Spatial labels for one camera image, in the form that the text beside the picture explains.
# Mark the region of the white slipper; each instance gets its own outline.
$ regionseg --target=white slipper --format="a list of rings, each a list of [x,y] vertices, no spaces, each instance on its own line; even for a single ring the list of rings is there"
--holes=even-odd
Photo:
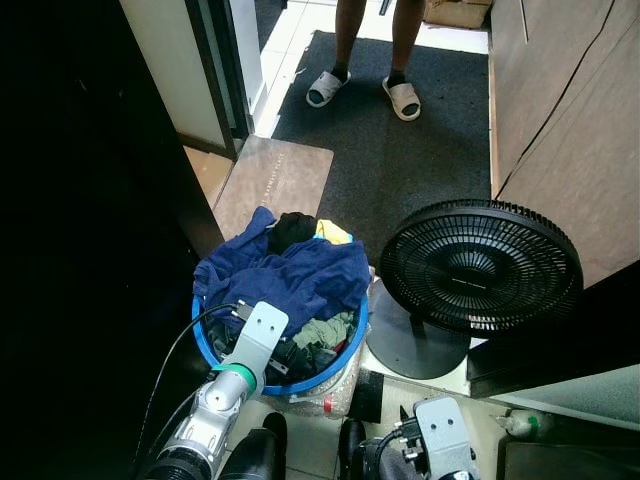
[[[389,77],[382,81],[382,88],[384,88],[384,91],[389,95],[393,111],[396,112],[398,118],[405,122],[411,122],[418,118],[422,107],[413,85],[410,83],[401,83],[400,85],[389,88],[387,86],[387,80],[389,80]],[[402,110],[407,108],[409,105],[418,105],[418,109],[411,115],[405,115],[402,113]]]
[[[324,107],[331,101],[335,94],[338,93],[338,90],[349,83],[349,80],[351,80],[350,72],[347,72],[347,80],[344,83],[329,72],[322,72],[322,75],[320,75],[320,77],[318,77],[318,79],[309,87],[309,90],[307,90],[307,103],[313,108]],[[318,92],[323,98],[322,102],[313,103],[311,98],[309,98],[309,92],[311,91]]]

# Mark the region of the cable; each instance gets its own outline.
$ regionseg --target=cable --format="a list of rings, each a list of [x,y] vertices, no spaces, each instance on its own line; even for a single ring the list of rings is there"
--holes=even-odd
[[[173,423],[173,421],[175,420],[175,418],[178,416],[178,414],[182,411],[182,409],[193,400],[193,397],[195,396],[195,394],[198,392],[198,390],[200,390],[200,387],[196,388],[193,392],[191,392],[189,394],[189,396],[187,398],[185,398],[182,403],[178,406],[178,408],[176,408],[173,413],[171,414],[171,416],[169,417],[169,420],[167,420],[167,422],[164,424],[164,426],[162,427],[162,430],[160,430],[160,433],[158,434],[158,436],[156,437],[156,439],[153,441],[153,443],[151,444],[151,447],[149,447],[149,450],[147,451],[147,458],[149,456],[151,456],[151,454],[153,453],[153,451],[158,447],[158,444],[160,443],[160,440],[165,436],[165,434],[167,433],[167,430],[169,429],[169,427],[171,426],[171,424]]]
[[[402,435],[402,431],[400,429],[394,430],[389,433],[386,437],[380,440],[378,444],[378,448],[376,448],[376,455],[373,459],[372,469],[374,472],[374,476],[372,478],[380,478],[380,459],[382,458],[382,451],[387,448],[391,440],[394,438],[398,438]]]
[[[518,165],[523,160],[524,156],[527,154],[527,152],[529,152],[529,149],[533,146],[533,144],[538,139],[538,137],[540,136],[542,131],[545,129],[545,127],[547,126],[547,124],[551,120],[551,117],[553,116],[553,114],[556,113],[556,110],[560,106],[560,102],[562,102],[562,100],[564,99],[564,96],[566,95],[567,91],[569,90],[569,87],[571,86],[571,83],[573,82],[573,79],[575,78],[576,74],[578,73],[578,70],[580,70],[580,67],[582,66],[582,62],[584,61],[585,57],[587,56],[587,53],[589,53],[589,50],[591,50],[591,47],[593,46],[594,43],[596,43],[596,40],[598,40],[598,38],[600,37],[600,34],[603,32],[604,27],[607,24],[607,20],[609,20],[609,15],[611,15],[611,11],[613,10],[613,6],[615,5],[615,3],[616,3],[616,0],[611,0],[611,3],[609,4],[609,8],[607,10],[607,13],[606,13],[606,15],[604,17],[604,20],[602,21],[602,25],[600,27],[600,30],[598,31],[598,33],[595,34],[595,36],[593,37],[593,39],[591,40],[589,45],[587,45],[587,48],[585,49],[585,51],[582,53],[582,56],[580,57],[580,60],[578,60],[578,64],[576,65],[576,68],[573,69],[573,73],[571,73],[571,76],[569,77],[569,80],[567,81],[567,83],[565,84],[564,88],[562,89],[562,92],[560,93],[560,96],[558,97],[558,100],[556,101],[556,103],[553,105],[553,108],[549,112],[549,115],[547,115],[547,118],[545,118],[544,122],[542,122],[542,125],[540,126],[540,128],[538,129],[536,134],[533,136],[533,138],[531,139],[529,144],[522,151],[522,154],[518,157],[518,160],[516,160],[516,163],[513,166],[513,169],[511,170],[511,172],[509,172],[509,175],[507,175],[507,178],[504,180],[504,183],[502,184],[502,187],[500,187],[500,190],[498,190],[498,193],[495,196],[496,199],[498,199],[500,197],[500,195],[502,195],[502,192],[504,191],[505,187],[509,183],[509,180],[511,180],[511,177],[515,173],[516,168],[518,168]]]
[[[189,332],[196,324],[198,324],[200,321],[202,321],[203,318],[207,317],[209,314],[216,312],[218,310],[222,310],[223,308],[234,308],[235,305],[231,304],[231,303],[224,303],[221,305],[216,305],[215,307],[211,307],[207,310],[205,310],[204,312],[202,312],[200,315],[198,315],[196,318],[194,318],[191,323],[189,323],[189,325],[187,325],[182,332],[180,332],[180,334],[178,335],[178,337],[174,340],[173,344],[171,345],[171,348],[169,348],[169,352],[167,353],[167,356],[164,359],[164,362],[162,362],[162,367],[160,367],[160,371],[158,372],[158,376],[156,377],[156,382],[153,385],[153,389],[151,390],[151,395],[149,396],[149,402],[147,403],[147,408],[144,412],[144,417],[142,419],[142,427],[140,428],[140,436],[138,437],[138,445],[136,446],[136,453],[133,456],[133,461],[131,463],[131,468],[129,469],[129,478],[134,478],[135,474],[136,474],[136,465],[138,463],[138,455],[140,455],[140,448],[142,447],[142,439],[144,438],[144,429],[145,426],[147,424],[147,419],[149,417],[149,411],[151,409],[151,403],[153,402],[153,397],[156,393],[156,390],[158,388],[158,385],[160,384],[160,379],[162,378],[162,374],[164,373],[164,369],[167,366],[167,362],[169,361],[169,358],[171,357],[171,354],[173,353],[173,350],[176,348],[176,345],[178,345],[178,342],[180,342],[180,340],[182,340],[182,338],[187,334],[187,332]]]

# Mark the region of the black fan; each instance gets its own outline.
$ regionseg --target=black fan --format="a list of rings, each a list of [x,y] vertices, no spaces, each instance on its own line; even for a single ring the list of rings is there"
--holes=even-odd
[[[583,290],[578,253],[552,222],[494,200],[425,207],[400,224],[380,262],[367,343],[391,370],[435,378],[471,337],[558,328]]]

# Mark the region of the green cloth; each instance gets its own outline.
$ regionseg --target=green cloth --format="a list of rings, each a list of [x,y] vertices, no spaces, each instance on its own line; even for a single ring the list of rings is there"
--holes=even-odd
[[[302,327],[302,330],[293,337],[293,341],[298,348],[319,344],[322,348],[333,349],[347,339],[347,333],[352,324],[352,312],[339,313],[329,320],[314,318]]]

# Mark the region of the yellow cloth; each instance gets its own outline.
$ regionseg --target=yellow cloth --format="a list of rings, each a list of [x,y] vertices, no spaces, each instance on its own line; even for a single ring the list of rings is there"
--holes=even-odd
[[[342,245],[351,242],[351,235],[342,230],[331,220],[318,220],[316,235],[321,235],[334,245]]]

